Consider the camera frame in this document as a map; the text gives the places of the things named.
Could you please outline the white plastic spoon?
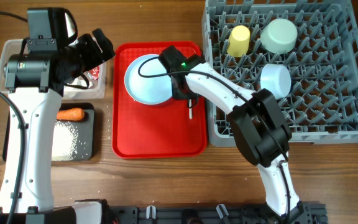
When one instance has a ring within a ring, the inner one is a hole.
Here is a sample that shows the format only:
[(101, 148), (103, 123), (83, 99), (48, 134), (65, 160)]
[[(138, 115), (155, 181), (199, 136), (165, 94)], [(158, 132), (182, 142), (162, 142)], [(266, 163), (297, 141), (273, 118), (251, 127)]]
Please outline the white plastic spoon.
[(189, 99), (188, 100), (188, 114), (189, 114), (189, 119), (193, 119), (193, 112), (192, 112), (192, 100)]

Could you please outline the red snack wrapper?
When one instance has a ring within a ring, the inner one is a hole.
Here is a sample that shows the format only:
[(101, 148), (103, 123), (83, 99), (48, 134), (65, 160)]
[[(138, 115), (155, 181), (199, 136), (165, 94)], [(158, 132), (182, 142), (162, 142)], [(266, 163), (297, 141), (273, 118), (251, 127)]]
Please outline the red snack wrapper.
[(100, 74), (100, 66), (94, 67), (93, 69), (89, 70), (88, 73), (93, 80), (97, 80)]

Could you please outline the light blue plate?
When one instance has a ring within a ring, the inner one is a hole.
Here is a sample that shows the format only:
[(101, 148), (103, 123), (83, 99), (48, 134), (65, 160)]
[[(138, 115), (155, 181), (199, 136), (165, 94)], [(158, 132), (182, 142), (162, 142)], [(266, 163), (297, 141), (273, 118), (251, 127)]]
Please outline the light blue plate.
[(131, 98), (144, 105), (158, 105), (172, 97), (169, 76), (153, 77), (166, 73), (158, 60), (158, 54), (146, 54), (130, 63), (125, 75), (124, 86)]

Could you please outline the small white tissue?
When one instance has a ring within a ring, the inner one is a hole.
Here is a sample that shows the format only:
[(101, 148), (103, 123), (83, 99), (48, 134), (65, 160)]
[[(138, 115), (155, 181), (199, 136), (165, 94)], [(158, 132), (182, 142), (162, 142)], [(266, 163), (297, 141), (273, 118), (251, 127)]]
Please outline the small white tissue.
[(71, 83), (66, 83), (65, 87), (79, 90), (89, 90), (96, 87), (97, 81), (92, 80), (87, 75), (82, 75), (74, 79)]

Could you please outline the orange carrot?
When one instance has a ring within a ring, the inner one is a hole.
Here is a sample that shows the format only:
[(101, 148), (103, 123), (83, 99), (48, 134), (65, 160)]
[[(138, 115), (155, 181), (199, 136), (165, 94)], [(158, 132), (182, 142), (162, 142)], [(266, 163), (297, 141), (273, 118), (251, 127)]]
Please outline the orange carrot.
[(63, 121), (81, 121), (85, 117), (85, 111), (81, 108), (72, 108), (69, 110), (60, 110), (56, 120)]

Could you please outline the yellow plastic cup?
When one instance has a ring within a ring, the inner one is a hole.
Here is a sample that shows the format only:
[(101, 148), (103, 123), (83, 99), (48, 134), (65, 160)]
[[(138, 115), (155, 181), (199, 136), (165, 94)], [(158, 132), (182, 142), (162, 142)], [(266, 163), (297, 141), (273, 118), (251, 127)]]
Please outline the yellow plastic cup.
[(249, 49), (249, 28), (243, 25), (235, 26), (231, 31), (228, 41), (227, 53), (232, 57), (242, 57)]

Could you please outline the white rice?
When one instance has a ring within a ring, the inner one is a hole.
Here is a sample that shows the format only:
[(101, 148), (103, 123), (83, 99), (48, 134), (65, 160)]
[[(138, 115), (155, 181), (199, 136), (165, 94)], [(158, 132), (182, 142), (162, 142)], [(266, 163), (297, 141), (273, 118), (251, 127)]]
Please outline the white rice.
[(89, 142), (79, 125), (71, 121), (56, 121), (53, 132), (52, 161), (84, 159), (89, 153)]

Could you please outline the light blue rice bowl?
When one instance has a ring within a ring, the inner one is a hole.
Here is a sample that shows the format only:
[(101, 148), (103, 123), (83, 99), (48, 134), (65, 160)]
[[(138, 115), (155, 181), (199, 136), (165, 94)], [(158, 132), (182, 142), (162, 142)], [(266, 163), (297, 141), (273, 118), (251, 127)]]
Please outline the light blue rice bowl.
[(266, 64), (260, 74), (260, 87), (267, 89), (277, 99), (290, 93), (291, 76), (284, 65)]

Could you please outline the light blue bowl with scrap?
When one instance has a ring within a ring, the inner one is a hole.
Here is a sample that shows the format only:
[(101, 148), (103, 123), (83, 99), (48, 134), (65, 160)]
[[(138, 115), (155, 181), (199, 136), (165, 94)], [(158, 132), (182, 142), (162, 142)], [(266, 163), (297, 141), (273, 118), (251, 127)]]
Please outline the light blue bowl with scrap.
[(273, 54), (286, 54), (293, 50), (298, 37), (296, 25), (288, 19), (275, 19), (262, 31), (262, 46)]

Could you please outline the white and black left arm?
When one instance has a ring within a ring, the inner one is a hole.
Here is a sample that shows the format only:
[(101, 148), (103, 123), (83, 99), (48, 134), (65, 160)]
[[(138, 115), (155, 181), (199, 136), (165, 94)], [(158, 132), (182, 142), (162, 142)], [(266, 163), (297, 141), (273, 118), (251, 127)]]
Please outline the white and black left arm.
[(62, 7), (30, 8), (29, 36), (4, 69), (10, 107), (9, 140), (0, 189), (0, 223), (112, 223), (106, 200), (55, 207), (51, 183), (52, 141), (64, 88), (114, 57), (101, 29), (69, 34), (73, 15)]

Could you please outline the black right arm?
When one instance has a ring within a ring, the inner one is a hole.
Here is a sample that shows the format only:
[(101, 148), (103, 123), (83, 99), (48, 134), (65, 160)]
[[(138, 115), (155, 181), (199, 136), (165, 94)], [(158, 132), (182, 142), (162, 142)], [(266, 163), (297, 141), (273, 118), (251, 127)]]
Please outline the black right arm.
[(176, 100), (203, 96), (229, 120), (239, 152), (260, 173), (266, 203), (286, 222), (300, 203), (288, 167), (288, 123), (273, 94), (236, 85), (219, 74), (199, 55), (185, 57), (175, 46), (162, 50), (158, 60), (171, 78)]

